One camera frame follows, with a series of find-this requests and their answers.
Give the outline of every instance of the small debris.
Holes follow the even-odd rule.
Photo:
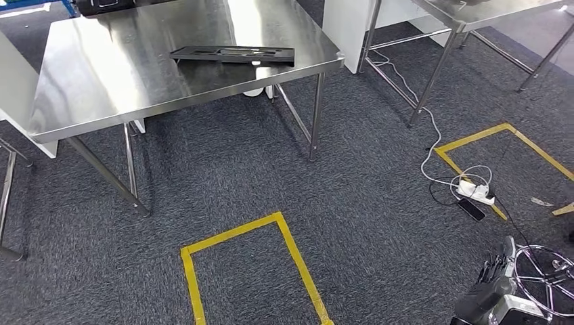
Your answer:
[[[543,207],[553,207],[554,204],[552,203],[548,203],[548,202],[544,202],[543,200],[540,200],[538,198],[530,198],[530,201],[532,203],[538,204],[538,205],[542,205]]]

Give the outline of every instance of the black phone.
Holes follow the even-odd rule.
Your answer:
[[[458,206],[464,210],[468,215],[470,215],[474,220],[480,221],[486,217],[484,212],[482,212],[479,208],[477,208],[474,203],[469,201],[467,198],[461,198],[458,201]]]

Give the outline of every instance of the stainless steel table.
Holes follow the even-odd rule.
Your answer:
[[[442,67],[444,66],[445,60],[449,52],[455,47],[457,39],[459,37],[464,38],[462,43],[464,44],[466,38],[469,35],[476,36],[484,44],[488,45],[490,48],[497,51],[499,54],[503,55],[507,60],[516,64],[518,67],[522,68],[525,72],[531,74],[532,78],[539,73],[539,71],[550,61],[550,58],[562,47],[568,37],[572,34],[572,28],[566,33],[566,35],[560,40],[556,47],[550,52],[549,56],[543,60],[538,68],[535,70],[528,67],[526,64],[513,58],[510,54],[506,53],[491,41],[486,39],[484,36],[477,33],[475,30],[478,28],[491,26],[507,19],[516,19],[521,17],[527,17],[531,14],[536,14],[538,12],[547,11],[550,9],[558,8],[566,3],[568,0],[412,0],[419,7],[427,11],[430,15],[434,16],[436,19],[440,20],[447,28],[443,30],[437,30],[435,32],[430,32],[426,34],[416,35],[413,37],[407,37],[405,39],[395,40],[379,45],[372,45],[373,33],[376,25],[376,20],[378,17],[378,12],[380,11],[380,6],[382,0],[376,0],[374,11],[372,14],[372,20],[370,25],[370,30],[367,35],[367,41],[363,49],[363,56],[361,64],[359,66],[359,71],[362,71],[363,63],[367,62],[391,87],[399,93],[403,99],[414,109],[413,115],[411,116],[409,125],[414,125],[422,108],[428,101],[431,94],[433,85],[437,80]],[[381,49],[383,47],[388,47],[400,43],[405,43],[408,41],[413,41],[415,39],[421,39],[423,37],[430,37],[442,33],[451,32],[449,39],[445,45],[443,55],[439,59],[435,71],[433,72],[430,80],[428,81],[426,88],[420,100],[411,99],[409,95],[403,91],[396,83],[394,83],[371,59],[368,57],[370,50]],[[528,78],[521,90],[524,90],[526,85],[530,83],[532,78]]]
[[[293,47],[295,65],[180,62],[186,45]],[[51,25],[28,132],[41,143],[66,139],[141,213],[128,124],[273,85],[310,142],[315,159],[325,73],[343,55],[295,0],[182,0]],[[311,132],[280,83],[317,75]],[[124,125],[131,190],[77,137]]]

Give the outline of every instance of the electrical outlet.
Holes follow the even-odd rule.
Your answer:
[[[485,185],[479,185],[477,187],[473,183],[461,179],[458,183],[456,192],[460,195],[466,196],[467,198],[471,198],[486,205],[494,204],[494,198],[486,198],[486,195],[488,194],[488,186]]]

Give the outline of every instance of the table top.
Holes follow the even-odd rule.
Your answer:
[[[468,32],[506,19],[535,14],[566,4],[567,0],[412,0],[446,26]]]
[[[294,66],[181,61],[186,45],[293,47]],[[343,66],[295,0],[180,0],[54,22],[28,132],[46,143]]]

